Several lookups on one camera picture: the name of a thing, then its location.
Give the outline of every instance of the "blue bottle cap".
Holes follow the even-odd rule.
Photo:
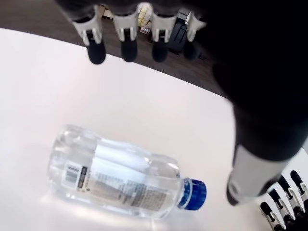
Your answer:
[[[206,186],[202,181],[184,179],[184,194],[178,205],[187,210],[198,210],[206,199]]]

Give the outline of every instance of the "table surface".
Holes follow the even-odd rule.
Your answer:
[[[268,195],[227,202],[235,130],[223,97],[111,55],[92,65],[83,47],[22,32],[0,29],[0,51],[0,230],[271,230],[258,208]],[[204,206],[152,221],[55,198],[46,172],[65,124],[176,158],[183,176],[206,183]],[[307,163],[300,150],[286,178],[296,169],[308,182]]]

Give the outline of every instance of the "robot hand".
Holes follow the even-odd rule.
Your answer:
[[[56,0],[75,26],[90,60],[105,59],[95,5],[114,15],[124,60],[137,56],[137,0]],[[305,1],[149,0],[153,58],[167,57],[180,7],[193,11],[184,56],[212,54],[213,74],[234,106],[236,143],[227,185],[232,205],[266,193],[308,133],[308,59]]]
[[[294,193],[293,189],[290,187],[288,182],[283,176],[279,179],[278,183],[283,188],[284,192],[287,195],[287,199],[292,212],[289,211],[285,202],[280,198],[276,190],[272,190],[269,195],[276,203],[277,209],[281,214],[284,225],[280,223],[276,214],[271,210],[269,205],[266,202],[262,202],[260,208],[263,214],[268,219],[269,224],[271,225],[274,231],[303,231],[307,229],[308,226],[308,190],[306,185],[302,182],[300,176],[296,171],[291,172],[291,178],[298,187],[299,194],[301,196],[304,208],[301,206],[299,199]]]

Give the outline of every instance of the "barcode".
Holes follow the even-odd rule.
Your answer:
[[[62,184],[71,188],[76,188],[80,177],[81,165],[68,162],[65,167],[65,176]]]
[[[73,184],[76,184],[79,171],[80,169],[77,169],[76,167],[71,167],[71,166],[67,167],[65,180]]]

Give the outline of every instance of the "water bottle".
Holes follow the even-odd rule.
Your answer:
[[[163,218],[175,206],[197,210],[206,198],[205,184],[180,178],[173,158],[73,125],[54,142],[48,178],[62,199],[139,217]]]

